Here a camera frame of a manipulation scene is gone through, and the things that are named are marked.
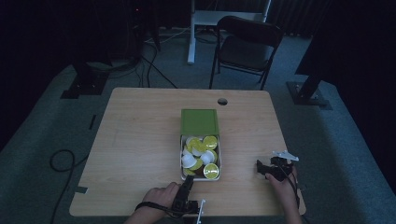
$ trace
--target open box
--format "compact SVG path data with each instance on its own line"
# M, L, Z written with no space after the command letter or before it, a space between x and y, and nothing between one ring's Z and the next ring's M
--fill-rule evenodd
M216 160L213 161L219 167L219 174L215 178L206 178L204 175L195 172L194 181L216 181L221 175L221 153L219 139L218 115L216 109L182 109L181 128L180 128L180 172L181 178L186 179L189 169L183 167L182 157L185 146L192 138L198 138L201 142L206 137L216 137L217 145L213 149Z

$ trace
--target green box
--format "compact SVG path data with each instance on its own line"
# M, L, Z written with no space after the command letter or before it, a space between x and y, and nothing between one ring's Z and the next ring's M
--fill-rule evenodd
M219 135L216 109L182 109L181 135Z
M207 179L202 175L195 175L194 181L216 181L221 174L221 155L219 140L219 123L216 109L182 109L180 126L180 171L181 179L185 180L187 175L183 172L181 158L183 157L184 146L190 137L197 137L203 140L207 136L216 136L218 145L214 149L217 153L215 164L219 167L219 175L214 179Z

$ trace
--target black wrist strap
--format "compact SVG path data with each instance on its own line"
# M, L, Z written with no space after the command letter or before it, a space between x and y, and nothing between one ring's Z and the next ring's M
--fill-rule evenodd
M152 202L142 202L142 203L138 204L137 207L136 207L134 210L136 211L136 210L139 209L140 207L144 207L144 206L146 206L146 207L152 207L152 208L156 208L156 209L160 209L160 210L163 210L163 211L165 211L165 212L169 210L169 209L168 209L167 207L165 207L165 206L159 205L159 204L157 204L157 203L152 203Z

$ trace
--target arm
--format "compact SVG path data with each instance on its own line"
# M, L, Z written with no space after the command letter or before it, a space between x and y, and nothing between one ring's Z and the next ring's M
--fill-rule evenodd
M293 167L292 172L297 177L297 172L295 167ZM270 181L271 185L274 187L276 196L282 204L283 211L285 212L285 218L287 224L302 224L301 216L297 207L297 202L293 188L291 187L289 181L284 179L279 182L270 174L265 174L267 179ZM294 183L294 177L292 174L289 175L290 180Z
M178 184L172 182L166 189L150 189L142 202L152 202L165 207L171 207L178 192ZM140 207L134 211L124 224L152 224L160 220L165 212L151 207Z

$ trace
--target black device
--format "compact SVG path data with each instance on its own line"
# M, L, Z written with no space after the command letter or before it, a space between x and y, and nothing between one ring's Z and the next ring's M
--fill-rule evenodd
M193 175L187 175L186 180L179 188L172 204L174 216L179 214L199 214L198 201L189 201L189 194L194 180Z
M266 166L262 164L261 161L257 160L257 173L262 175L271 174L278 181L283 181L292 172L293 163L288 163L286 159L273 157L271 158L271 164L272 166Z
M147 206L163 210L170 217L182 217L186 214L199 214L200 208L198 207L198 201L189 201L189 194L192 188L193 180L193 175L187 175L186 180L177 192L171 209L168 209L167 207L159 205L157 203L142 202L137 205L135 210L140 207Z

